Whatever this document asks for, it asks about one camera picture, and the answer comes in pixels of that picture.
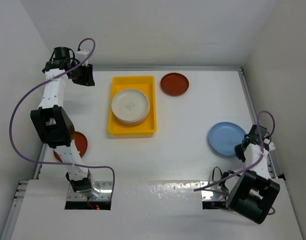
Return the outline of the dark red plate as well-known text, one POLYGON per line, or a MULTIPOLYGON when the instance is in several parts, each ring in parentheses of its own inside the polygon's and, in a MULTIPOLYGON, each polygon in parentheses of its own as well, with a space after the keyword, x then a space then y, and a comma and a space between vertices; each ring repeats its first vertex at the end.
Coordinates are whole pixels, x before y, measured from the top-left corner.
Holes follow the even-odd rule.
POLYGON ((180 96, 189 88, 189 80, 180 73, 168 73, 162 77, 160 86, 163 92, 169 96, 180 96))
MULTIPOLYGON (((88 140, 86 136, 83 133, 76 131, 74 141, 80 157, 83 158, 88 148, 88 140)), ((64 146, 58 146, 53 150, 54 158, 59 162, 62 162, 62 155, 64 153, 63 147, 64 146)))

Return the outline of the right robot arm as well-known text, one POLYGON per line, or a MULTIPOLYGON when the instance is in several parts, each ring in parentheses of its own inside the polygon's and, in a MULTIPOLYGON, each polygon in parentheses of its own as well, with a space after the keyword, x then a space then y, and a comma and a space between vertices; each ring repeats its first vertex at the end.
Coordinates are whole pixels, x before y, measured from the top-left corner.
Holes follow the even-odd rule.
POLYGON ((243 217, 261 224, 269 215, 270 209, 280 191, 279 184, 273 182, 268 172, 268 153, 274 150, 270 136, 266 136, 267 129, 262 126, 251 127, 242 142, 234 147, 235 156, 248 166, 261 158, 254 168, 236 176, 238 180, 229 190, 225 182, 219 183, 215 188, 223 191, 226 196, 226 208, 243 217))

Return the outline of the light blue plate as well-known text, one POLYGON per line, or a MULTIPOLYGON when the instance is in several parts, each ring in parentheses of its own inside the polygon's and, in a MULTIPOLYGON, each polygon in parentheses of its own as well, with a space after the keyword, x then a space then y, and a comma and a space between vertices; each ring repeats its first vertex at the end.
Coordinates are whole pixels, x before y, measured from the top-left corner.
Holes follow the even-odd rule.
POLYGON ((232 122, 219 122, 208 132, 208 141, 211 147, 225 157, 235 156, 235 146, 242 143, 246 132, 232 122))

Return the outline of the cream white plate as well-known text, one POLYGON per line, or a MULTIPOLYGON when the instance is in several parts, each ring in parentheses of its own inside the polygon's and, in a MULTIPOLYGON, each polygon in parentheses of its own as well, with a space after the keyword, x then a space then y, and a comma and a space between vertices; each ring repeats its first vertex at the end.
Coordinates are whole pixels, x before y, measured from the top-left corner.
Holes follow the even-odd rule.
POLYGON ((116 93, 111 101, 111 110, 114 115, 119 111, 143 111, 150 107, 149 100, 140 90, 134 88, 124 89, 116 93))

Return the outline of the dark red plate top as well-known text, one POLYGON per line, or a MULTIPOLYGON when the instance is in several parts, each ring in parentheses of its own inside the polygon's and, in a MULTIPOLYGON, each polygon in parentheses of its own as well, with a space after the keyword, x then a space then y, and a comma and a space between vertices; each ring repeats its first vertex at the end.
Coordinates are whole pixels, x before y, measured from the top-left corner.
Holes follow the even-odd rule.
POLYGON ((163 92, 169 96, 180 96, 189 88, 189 80, 180 73, 168 73, 162 77, 160 86, 163 92))

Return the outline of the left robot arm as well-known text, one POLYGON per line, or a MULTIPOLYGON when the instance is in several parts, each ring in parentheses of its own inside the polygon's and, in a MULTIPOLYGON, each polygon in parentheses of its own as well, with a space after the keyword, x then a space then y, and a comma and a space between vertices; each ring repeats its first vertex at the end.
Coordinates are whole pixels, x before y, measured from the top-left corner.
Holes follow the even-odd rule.
POLYGON ((83 167, 82 157, 88 147, 87 138, 75 127, 63 108, 64 92, 68 80, 74 84, 92 87, 93 66, 81 60, 89 55, 88 50, 73 52, 67 47, 56 47, 50 60, 46 63, 43 73, 48 83, 45 86, 43 98, 30 117, 42 141, 53 149, 55 158, 60 163, 66 163, 66 178, 74 192, 84 196, 94 190, 91 173, 83 167))

